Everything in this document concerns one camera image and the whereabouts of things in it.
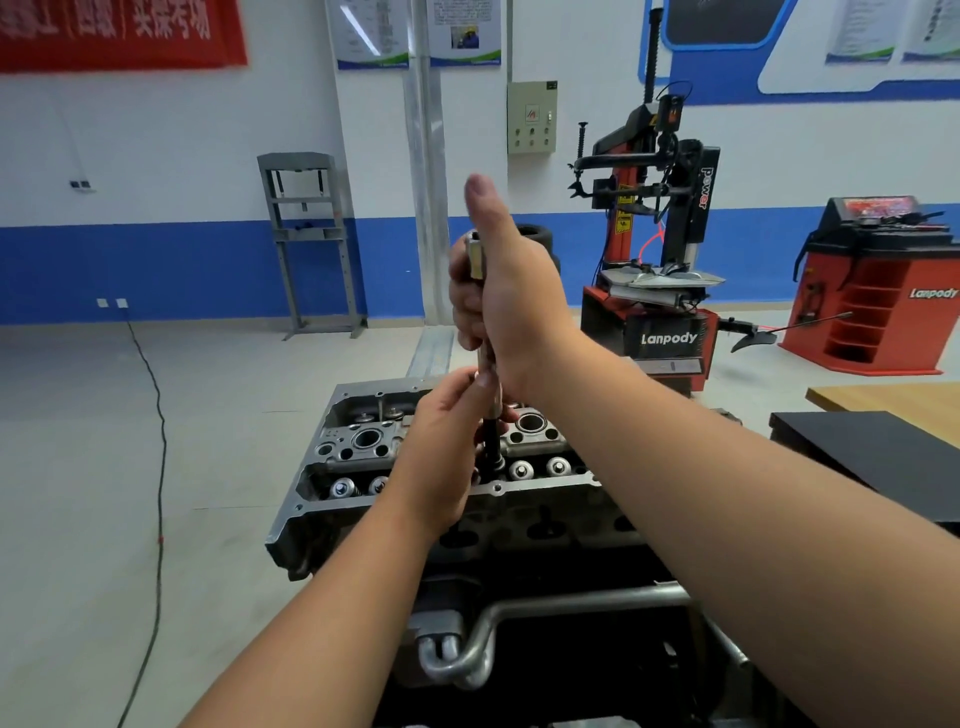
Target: control panel box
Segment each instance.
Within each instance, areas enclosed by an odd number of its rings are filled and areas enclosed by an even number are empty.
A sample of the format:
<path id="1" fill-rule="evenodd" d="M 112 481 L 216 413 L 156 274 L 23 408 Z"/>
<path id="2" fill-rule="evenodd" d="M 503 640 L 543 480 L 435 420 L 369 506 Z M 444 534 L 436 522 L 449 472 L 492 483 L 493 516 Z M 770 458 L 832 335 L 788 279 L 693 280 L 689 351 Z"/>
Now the control panel box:
<path id="1" fill-rule="evenodd" d="M 507 154 L 557 151 L 557 82 L 507 84 Z"/>

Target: forearm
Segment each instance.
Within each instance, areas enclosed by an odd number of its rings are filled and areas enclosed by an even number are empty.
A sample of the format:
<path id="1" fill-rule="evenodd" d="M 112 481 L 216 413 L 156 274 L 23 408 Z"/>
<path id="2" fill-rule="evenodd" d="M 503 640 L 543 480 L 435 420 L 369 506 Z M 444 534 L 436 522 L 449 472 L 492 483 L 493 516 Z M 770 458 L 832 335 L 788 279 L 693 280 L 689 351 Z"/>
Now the forearm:
<path id="1" fill-rule="evenodd" d="M 787 694 L 824 725 L 960 715 L 949 534 L 580 334 L 562 343 L 534 403 Z"/>
<path id="2" fill-rule="evenodd" d="M 379 498 L 183 728 L 369 726 L 430 543 L 416 520 Z"/>

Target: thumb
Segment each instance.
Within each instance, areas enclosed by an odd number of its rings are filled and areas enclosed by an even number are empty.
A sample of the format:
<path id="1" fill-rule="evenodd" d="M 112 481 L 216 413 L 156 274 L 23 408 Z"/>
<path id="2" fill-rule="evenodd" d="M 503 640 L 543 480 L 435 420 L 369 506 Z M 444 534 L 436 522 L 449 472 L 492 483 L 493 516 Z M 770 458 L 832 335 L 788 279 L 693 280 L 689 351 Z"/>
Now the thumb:
<path id="1" fill-rule="evenodd" d="M 499 247 L 517 232 L 510 210 L 497 194 L 493 180 L 485 175 L 470 175 L 464 185 L 464 200 L 470 220 L 483 240 L 484 250 L 496 255 Z"/>
<path id="2" fill-rule="evenodd" d="M 498 384 L 499 379 L 493 372 L 486 371 L 478 374 L 450 410 L 452 424 L 463 431 L 468 431 L 472 437 L 477 422 L 487 415 L 490 405 L 493 404 Z"/>

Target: wooden tabletop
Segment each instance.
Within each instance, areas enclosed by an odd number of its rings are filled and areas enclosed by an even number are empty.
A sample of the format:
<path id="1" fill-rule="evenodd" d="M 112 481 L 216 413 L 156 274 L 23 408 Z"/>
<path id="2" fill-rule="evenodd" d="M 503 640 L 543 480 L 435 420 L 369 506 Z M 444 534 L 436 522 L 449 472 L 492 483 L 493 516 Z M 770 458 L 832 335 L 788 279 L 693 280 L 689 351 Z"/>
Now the wooden tabletop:
<path id="1" fill-rule="evenodd" d="M 810 387 L 806 398 L 828 412 L 889 412 L 960 448 L 960 382 Z"/>

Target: warning label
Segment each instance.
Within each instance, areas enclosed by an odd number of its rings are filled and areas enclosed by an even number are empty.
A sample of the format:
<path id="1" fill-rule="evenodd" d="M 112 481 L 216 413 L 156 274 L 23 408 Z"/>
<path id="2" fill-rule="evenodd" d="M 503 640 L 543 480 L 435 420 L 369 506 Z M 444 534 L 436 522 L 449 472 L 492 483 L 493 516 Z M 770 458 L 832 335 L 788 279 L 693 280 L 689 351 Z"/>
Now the warning label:
<path id="1" fill-rule="evenodd" d="M 630 189 L 630 186 L 628 184 L 621 184 L 619 189 Z M 635 201 L 633 197 L 618 197 L 616 200 L 623 205 Z M 620 234 L 621 232 L 630 232 L 633 228 L 634 216 L 629 212 L 624 212 L 619 209 L 616 212 L 616 220 L 613 222 L 613 232 Z"/>

